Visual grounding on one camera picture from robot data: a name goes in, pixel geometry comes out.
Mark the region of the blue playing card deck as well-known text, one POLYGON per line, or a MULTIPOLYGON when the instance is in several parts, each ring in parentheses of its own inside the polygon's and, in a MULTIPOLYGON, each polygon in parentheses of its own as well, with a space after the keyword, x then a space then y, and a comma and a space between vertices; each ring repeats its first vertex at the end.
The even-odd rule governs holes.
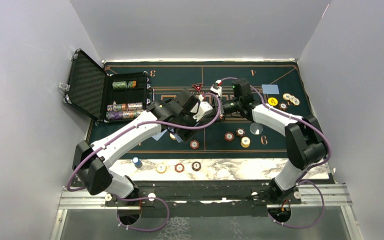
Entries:
POLYGON ((178 134, 174 134, 174 137, 175 137, 175 139, 176 139, 176 141, 178 143, 182 143, 183 142, 182 138, 178 134))

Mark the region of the red triangular dealer button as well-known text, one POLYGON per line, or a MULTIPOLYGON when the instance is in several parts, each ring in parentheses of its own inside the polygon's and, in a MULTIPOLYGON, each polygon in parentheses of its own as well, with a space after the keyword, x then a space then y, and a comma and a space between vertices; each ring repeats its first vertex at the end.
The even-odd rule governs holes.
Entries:
POLYGON ((202 83, 194 83, 191 85, 198 93, 201 92, 203 84, 202 83))

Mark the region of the blue card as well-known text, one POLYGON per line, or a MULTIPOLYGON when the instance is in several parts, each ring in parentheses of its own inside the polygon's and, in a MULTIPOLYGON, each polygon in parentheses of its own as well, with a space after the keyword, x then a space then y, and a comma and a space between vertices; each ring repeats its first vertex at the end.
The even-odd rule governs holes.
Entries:
POLYGON ((152 138, 155 140, 155 141, 159 141, 163 136, 164 134, 167 132, 167 130, 163 130, 159 133, 157 133, 156 135, 153 135, 152 138))
POLYGON ((280 90, 277 84, 262 84, 262 93, 266 95, 279 95, 280 90))

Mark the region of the yellow round button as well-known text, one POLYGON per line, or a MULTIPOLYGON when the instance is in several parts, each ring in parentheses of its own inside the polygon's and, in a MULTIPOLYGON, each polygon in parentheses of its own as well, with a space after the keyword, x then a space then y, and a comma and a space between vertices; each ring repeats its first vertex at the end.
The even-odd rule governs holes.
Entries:
POLYGON ((279 101, 275 98, 275 97, 269 97, 268 100, 267 100, 267 103, 272 106, 272 107, 275 107, 279 104, 279 101))

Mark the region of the brown poker chip stack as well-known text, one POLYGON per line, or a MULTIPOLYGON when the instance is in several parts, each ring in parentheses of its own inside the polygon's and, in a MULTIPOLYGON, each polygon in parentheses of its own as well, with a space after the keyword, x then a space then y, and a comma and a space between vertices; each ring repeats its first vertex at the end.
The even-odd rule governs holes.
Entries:
POLYGON ((200 162, 195 161, 195 162, 193 162, 193 163, 191 164, 191 167, 192 167, 192 170, 193 170, 193 171, 197 172, 197 171, 199 171, 199 170, 201 169, 202 165, 201 165, 200 162))

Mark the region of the red poker chip stack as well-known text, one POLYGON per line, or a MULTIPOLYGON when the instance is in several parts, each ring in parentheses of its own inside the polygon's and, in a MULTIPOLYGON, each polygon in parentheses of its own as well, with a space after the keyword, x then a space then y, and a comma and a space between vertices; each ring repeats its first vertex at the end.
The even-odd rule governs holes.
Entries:
POLYGON ((178 163, 174 166, 174 170, 177 173, 182 173, 185 170, 185 166, 182 163, 178 163))

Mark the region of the yellow poker chip stack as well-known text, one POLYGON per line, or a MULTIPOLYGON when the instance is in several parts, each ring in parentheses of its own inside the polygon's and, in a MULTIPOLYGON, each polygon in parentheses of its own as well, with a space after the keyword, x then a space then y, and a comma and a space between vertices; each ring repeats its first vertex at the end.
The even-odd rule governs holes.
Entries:
POLYGON ((156 166, 156 171, 159 173, 159 174, 163 174, 167 171, 167 166, 163 163, 159 163, 157 166, 156 166))

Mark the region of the white round button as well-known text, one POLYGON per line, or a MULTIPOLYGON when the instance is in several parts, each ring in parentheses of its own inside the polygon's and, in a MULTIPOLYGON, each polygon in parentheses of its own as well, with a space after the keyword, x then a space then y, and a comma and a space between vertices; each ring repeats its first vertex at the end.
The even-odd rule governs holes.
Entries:
POLYGON ((250 133, 256 136, 260 135, 263 132, 263 129, 263 125, 256 122, 252 122, 249 126, 250 133))

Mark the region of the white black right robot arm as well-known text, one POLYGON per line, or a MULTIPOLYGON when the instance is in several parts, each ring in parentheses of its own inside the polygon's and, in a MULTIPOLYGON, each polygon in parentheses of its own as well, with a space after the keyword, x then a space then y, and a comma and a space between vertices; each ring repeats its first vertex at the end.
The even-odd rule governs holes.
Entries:
POLYGON ((273 203, 286 200, 309 170, 323 165, 332 155, 330 143, 313 115, 289 114, 252 96, 227 102, 216 99, 215 107, 224 114, 238 112, 250 122, 269 127, 285 137, 288 161, 268 185, 267 196, 273 203))

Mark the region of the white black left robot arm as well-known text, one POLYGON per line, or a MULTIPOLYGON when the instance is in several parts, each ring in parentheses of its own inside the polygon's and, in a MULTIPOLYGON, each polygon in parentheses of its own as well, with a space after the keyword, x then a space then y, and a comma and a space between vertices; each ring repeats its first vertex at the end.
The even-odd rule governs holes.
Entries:
POLYGON ((127 176, 111 173, 110 167, 139 143, 164 129, 171 129, 187 141, 213 109, 203 95, 196 97, 187 90, 176 98, 153 101, 138 117, 113 134, 93 144, 79 142, 74 152, 72 176, 77 176, 92 196, 115 191, 124 205, 132 205, 137 200, 134 183, 127 176))

